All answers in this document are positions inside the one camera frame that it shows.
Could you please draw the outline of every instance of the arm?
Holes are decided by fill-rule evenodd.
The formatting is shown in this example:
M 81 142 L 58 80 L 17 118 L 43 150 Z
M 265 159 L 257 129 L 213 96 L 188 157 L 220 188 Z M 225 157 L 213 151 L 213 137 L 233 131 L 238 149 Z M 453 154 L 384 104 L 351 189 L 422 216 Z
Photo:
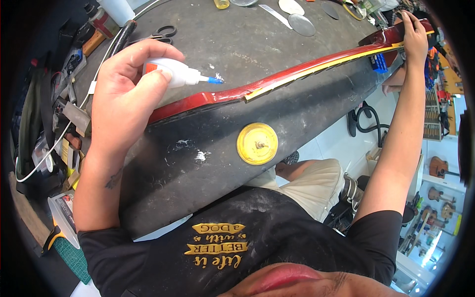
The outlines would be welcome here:
M 144 40 L 103 63 L 92 106 L 92 142 L 76 189 L 77 231 L 119 227 L 119 194 L 125 155 L 140 138 L 171 76 L 161 70 L 144 76 L 150 57 L 184 60 L 171 45 Z
M 377 211 L 404 211 L 406 196 L 419 161 L 424 130 L 424 63 L 428 42 L 416 17 L 403 12 L 407 72 L 398 104 L 353 223 Z

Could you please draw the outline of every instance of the white cable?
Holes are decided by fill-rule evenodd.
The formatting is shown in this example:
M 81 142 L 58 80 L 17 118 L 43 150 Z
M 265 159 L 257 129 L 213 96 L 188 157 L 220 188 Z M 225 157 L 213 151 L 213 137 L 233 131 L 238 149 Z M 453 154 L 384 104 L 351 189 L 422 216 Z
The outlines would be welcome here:
M 135 15 L 135 17 L 133 18 L 133 20 L 137 20 L 140 16 L 142 16 L 142 14 L 146 13 L 148 10 L 154 8 L 154 5 L 159 2 L 161 0 L 155 0 L 154 2 L 150 3 L 147 7 L 145 7 L 143 10 L 141 10 L 139 13 L 137 13 Z M 115 40 L 117 39 L 117 36 L 120 35 L 120 33 L 122 32 L 122 29 L 115 35 L 114 39 L 112 39 L 112 42 L 111 44 L 109 45 L 109 48 L 107 49 L 107 51 L 105 52 L 105 55 L 104 57 L 102 58 L 102 61 L 101 63 L 99 64 L 99 67 L 97 68 L 97 71 L 95 72 L 95 75 L 94 75 L 94 79 L 92 81 L 95 81 L 97 79 L 97 75 L 99 74 L 99 70 L 101 69 L 101 66 L 102 66 L 102 63 L 104 63 L 105 61 L 105 58 L 109 55 L 109 52 L 111 51 L 111 48 L 112 48 L 112 45 L 114 44 Z M 81 103 L 81 105 L 79 106 L 79 108 L 82 108 L 84 103 L 86 103 L 87 101 L 87 98 L 89 97 L 90 94 L 87 94 L 86 97 L 84 98 L 83 102 Z M 30 178 L 33 173 L 39 168 L 39 166 L 41 165 L 41 163 L 43 163 L 48 157 L 49 155 L 51 155 L 51 152 L 55 149 L 55 147 L 58 145 L 58 143 L 60 141 L 63 140 L 63 137 L 64 137 L 64 134 L 66 134 L 66 131 L 67 129 L 69 128 L 69 126 L 71 125 L 71 121 L 69 121 L 69 123 L 66 125 L 66 128 L 64 129 L 63 133 L 61 133 L 61 136 L 58 138 L 58 140 L 56 140 L 55 144 L 53 145 L 52 148 L 49 149 L 49 151 L 46 153 L 46 156 L 38 162 L 38 165 L 36 165 L 36 167 L 30 172 L 28 173 L 27 176 L 25 176 L 24 178 L 22 178 L 21 180 L 18 179 L 18 176 L 17 176 L 17 168 L 18 168 L 18 157 L 16 158 L 15 160 L 15 178 L 17 179 L 17 182 L 24 182 L 26 181 L 28 178 Z

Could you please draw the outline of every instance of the forearm tattoo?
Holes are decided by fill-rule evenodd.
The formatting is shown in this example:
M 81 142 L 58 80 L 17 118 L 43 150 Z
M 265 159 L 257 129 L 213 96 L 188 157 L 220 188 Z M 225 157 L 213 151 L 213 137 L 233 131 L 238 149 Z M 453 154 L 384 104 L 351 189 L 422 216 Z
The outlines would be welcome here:
M 122 177 L 122 171 L 124 167 L 122 166 L 116 174 L 111 175 L 111 179 L 105 184 L 105 187 L 108 189 L 113 189 L 119 182 L 120 178 Z

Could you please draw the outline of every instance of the vacuum hose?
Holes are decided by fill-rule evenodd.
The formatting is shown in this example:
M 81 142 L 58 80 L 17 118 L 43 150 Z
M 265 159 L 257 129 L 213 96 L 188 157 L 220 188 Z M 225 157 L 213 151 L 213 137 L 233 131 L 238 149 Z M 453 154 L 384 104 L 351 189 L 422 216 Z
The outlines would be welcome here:
M 364 129 L 364 128 L 361 128 L 361 126 L 360 126 L 360 115 L 366 109 L 370 110 L 373 113 L 374 118 L 376 119 L 376 126 Z M 378 114 L 376 113 L 376 110 L 374 110 L 374 108 L 372 108 L 371 106 L 366 105 L 366 106 L 363 106 L 362 108 L 358 109 L 358 112 L 356 113 L 356 128 L 358 128 L 358 130 L 360 132 L 363 132 L 363 133 L 369 133 L 369 132 L 373 131 L 374 129 L 378 129 L 378 147 L 382 148 L 383 147 L 383 141 L 382 141 L 382 138 L 381 138 L 381 128 L 389 129 L 389 125 L 380 124 L 380 118 L 378 118 Z

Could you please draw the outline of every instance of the glue bottle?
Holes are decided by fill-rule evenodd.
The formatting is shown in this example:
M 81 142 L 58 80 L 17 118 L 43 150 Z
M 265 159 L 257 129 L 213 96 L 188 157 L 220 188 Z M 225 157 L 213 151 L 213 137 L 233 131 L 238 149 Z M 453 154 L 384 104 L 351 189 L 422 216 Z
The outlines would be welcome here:
M 206 81 L 212 84 L 222 84 L 224 81 L 201 75 L 196 69 L 189 68 L 180 61 L 169 58 L 150 58 L 143 64 L 143 74 L 161 69 L 171 74 L 171 81 L 168 88 L 174 88 L 184 85 L 195 85 L 200 81 Z

